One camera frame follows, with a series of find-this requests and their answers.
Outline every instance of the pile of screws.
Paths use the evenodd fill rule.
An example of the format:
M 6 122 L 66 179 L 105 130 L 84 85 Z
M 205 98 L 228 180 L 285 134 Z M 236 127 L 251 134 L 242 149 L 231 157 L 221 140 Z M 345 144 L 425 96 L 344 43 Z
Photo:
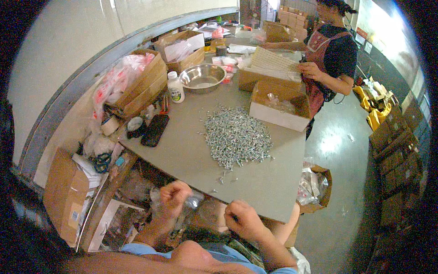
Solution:
M 221 112 L 209 115 L 204 122 L 205 140 L 211 148 L 212 158 L 219 166 L 233 170 L 233 163 L 260 161 L 270 157 L 272 148 L 268 128 L 248 115 L 241 107 L 227 108 L 219 105 Z

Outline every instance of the person's hand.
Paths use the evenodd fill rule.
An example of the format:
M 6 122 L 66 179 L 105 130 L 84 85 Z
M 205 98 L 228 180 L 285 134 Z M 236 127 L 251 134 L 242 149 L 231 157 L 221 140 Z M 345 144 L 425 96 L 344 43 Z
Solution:
M 244 201 L 232 201 L 226 207 L 224 217 L 227 227 L 247 241 L 260 242 L 271 233 L 255 209 Z
M 162 212 L 167 218 L 176 218 L 183 210 L 185 200 L 193 194 L 183 181 L 176 180 L 160 189 Z
M 281 43 L 264 43 L 261 47 L 264 49 L 279 49 L 281 45 Z
M 297 66 L 298 70 L 308 79 L 320 82 L 324 73 L 313 62 L 301 63 Z

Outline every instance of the blue shirt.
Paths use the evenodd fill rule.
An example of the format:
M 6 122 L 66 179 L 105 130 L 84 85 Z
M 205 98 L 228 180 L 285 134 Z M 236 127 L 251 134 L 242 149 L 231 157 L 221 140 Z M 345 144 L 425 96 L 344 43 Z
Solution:
M 248 261 L 248 259 L 245 258 L 245 256 L 243 256 L 242 254 L 238 253 L 236 250 L 224 244 L 209 243 L 207 245 L 203 245 L 203 244 L 200 245 L 206 246 L 208 248 L 207 251 L 213 256 L 213 258 L 215 258 L 218 261 L 221 261 L 223 263 L 239 263 L 251 269 L 257 274 L 266 274 L 266 271 L 263 268 L 250 263 L 250 261 Z M 122 248 L 122 251 L 136 255 L 156 254 L 163 256 L 167 259 L 170 259 L 170 257 L 172 256 L 172 251 L 169 251 L 168 253 L 156 252 L 155 249 L 153 249 L 150 246 L 143 244 L 136 244 L 136 243 L 125 244 Z M 297 271 L 291 267 L 279 268 L 270 273 L 271 274 L 298 274 Z

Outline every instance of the white plastic bottle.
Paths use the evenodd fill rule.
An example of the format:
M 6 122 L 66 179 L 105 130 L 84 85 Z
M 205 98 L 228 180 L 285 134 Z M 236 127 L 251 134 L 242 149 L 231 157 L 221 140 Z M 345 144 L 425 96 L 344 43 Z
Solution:
M 167 74 L 167 88 L 170 93 L 170 98 L 174 103 L 182 103 L 184 101 L 183 83 L 178 78 L 176 71 L 171 71 Z

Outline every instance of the patterned apron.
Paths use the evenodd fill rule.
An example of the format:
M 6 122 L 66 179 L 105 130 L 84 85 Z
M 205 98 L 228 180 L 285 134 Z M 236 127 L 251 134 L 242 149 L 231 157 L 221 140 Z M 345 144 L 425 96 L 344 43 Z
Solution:
M 306 61 L 314 62 L 318 65 L 320 71 L 327 73 L 324 66 L 324 56 L 325 51 L 329 47 L 330 41 L 351 35 L 349 32 L 341 32 L 333 36 L 332 38 L 327 38 L 319 32 L 320 27 L 317 28 L 310 37 L 307 42 L 307 51 L 306 51 Z M 324 94 L 321 90 L 319 90 L 318 86 L 315 83 L 315 80 L 308 79 L 303 76 L 303 81 L 306 84 L 306 93 L 309 96 L 310 103 L 310 113 L 311 118 L 318 113 L 324 103 Z

